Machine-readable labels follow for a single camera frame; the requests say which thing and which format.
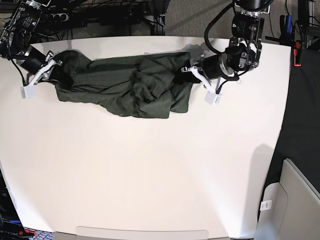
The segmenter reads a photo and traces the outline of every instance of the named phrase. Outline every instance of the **green cloth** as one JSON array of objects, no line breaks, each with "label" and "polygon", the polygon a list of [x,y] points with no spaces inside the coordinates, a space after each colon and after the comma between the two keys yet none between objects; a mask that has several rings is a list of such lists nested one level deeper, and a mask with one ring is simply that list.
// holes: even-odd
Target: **green cloth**
[{"label": "green cloth", "polygon": [[190,59],[188,52],[91,61],[71,50],[56,59],[63,65],[55,68],[72,80],[70,89],[55,86],[62,102],[93,103],[121,117],[147,119],[167,119],[170,111],[188,111],[193,84],[173,82],[175,73]]}]

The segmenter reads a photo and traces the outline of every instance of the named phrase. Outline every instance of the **white table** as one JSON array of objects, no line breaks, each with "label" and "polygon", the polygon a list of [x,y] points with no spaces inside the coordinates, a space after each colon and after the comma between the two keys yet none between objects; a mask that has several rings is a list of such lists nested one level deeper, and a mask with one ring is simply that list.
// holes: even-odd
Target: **white table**
[{"label": "white table", "polygon": [[[72,48],[99,59],[203,42],[137,36],[35,47],[45,53]],[[214,45],[223,50],[228,42]],[[122,118],[97,105],[59,102],[46,83],[37,86],[35,98],[22,99],[14,66],[2,59],[0,72],[1,170],[25,227],[69,234],[84,226],[254,235],[286,106],[289,47],[264,44],[260,66],[241,84],[226,84],[217,106],[206,103],[206,90],[195,85],[189,112],[169,119]]]}]

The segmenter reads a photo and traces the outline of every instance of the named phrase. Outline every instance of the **white label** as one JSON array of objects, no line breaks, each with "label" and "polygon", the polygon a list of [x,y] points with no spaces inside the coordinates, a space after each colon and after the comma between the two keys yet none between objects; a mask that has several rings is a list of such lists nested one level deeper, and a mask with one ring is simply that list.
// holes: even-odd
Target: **white label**
[{"label": "white label", "polygon": [[272,207],[272,200],[261,202],[260,211],[270,210]]}]

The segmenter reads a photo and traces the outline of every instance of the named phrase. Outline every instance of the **white sticker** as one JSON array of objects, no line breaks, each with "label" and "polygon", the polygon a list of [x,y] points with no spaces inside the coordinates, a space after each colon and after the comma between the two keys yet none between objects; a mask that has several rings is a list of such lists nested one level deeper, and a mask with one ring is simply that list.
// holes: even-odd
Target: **white sticker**
[{"label": "white sticker", "polygon": [[270,210],[272,207],[272,200],[261,202],[260,211]]}]

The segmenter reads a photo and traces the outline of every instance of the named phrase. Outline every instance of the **crumpled garment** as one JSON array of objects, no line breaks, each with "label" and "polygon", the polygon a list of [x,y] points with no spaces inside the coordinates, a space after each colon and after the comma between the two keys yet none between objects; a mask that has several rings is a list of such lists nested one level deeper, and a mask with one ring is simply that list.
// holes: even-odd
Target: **crumpled garment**
[{"label": "crumpled garment", "polygon": [[[186,113],[192,82],[181,78],[181,68],[190,61],[188,52],[116,57],[91,61],[82,53],[68,50],[55,59],[53,76],[62,102],[92,103],[121,117],[167,119],[170,112]],[[71,87],[63,87],[70,81]]]}]

